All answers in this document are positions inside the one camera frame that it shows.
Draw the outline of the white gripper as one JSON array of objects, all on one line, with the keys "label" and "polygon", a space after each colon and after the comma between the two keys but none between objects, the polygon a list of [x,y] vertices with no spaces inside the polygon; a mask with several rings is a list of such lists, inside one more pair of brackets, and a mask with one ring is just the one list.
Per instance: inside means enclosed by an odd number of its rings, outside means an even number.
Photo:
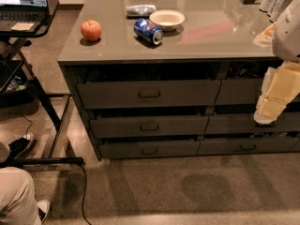
[{"label": "white gripper", "polygon": [[254,120],[259,124],[270,124],[278,119],[286,105],[300,93],[300,64],[284,61],[278,68],[270,67],[262,83]]}]

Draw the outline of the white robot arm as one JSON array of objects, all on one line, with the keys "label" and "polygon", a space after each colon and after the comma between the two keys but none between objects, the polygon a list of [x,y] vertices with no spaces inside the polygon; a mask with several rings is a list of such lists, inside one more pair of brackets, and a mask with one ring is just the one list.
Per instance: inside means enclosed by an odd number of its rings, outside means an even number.
[{"label": "white robot arm", "polygon": [[267,125],[300,94],[300,0],[292,0],[261,37],[262,41],[270,38],[273,54],[283,60],[278,68],[270,67],[264,74],[254,113],[257,123]]}]

